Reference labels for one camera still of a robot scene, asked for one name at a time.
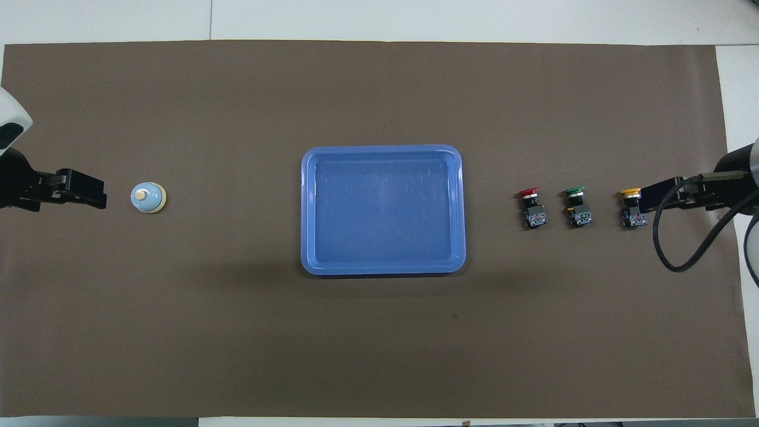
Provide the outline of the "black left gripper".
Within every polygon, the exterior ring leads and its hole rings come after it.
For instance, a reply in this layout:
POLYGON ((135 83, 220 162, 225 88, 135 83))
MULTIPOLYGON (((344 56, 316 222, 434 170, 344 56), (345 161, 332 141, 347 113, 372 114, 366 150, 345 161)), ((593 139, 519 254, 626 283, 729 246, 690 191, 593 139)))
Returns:
POLYGON ((73 168, 62 168, 58 173, 34 171, 34 179, 24 190, 24 198, 14 200, 11 206, 38 212, 42 203, 60 205, 60 197, 65 202, 88 205, 98 210, 107 207, 105 182, 73 168))

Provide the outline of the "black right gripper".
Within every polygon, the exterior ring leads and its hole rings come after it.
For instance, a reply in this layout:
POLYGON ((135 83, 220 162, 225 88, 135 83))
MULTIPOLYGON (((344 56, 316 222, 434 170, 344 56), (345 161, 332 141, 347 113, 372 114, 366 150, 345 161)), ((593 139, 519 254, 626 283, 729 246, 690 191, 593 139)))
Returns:
MULTIPOLYGON (((672 187, 677 186, 682 177, 672 177, 640 189, 639 208, 642 213, 656 211, 664 195, 672 187)), ((676 192, 676 208, 704 208, 705 211, 715 211, 728 208, 722 193, 723 178, 707 177, 700 182, 682 184, 676 192)))

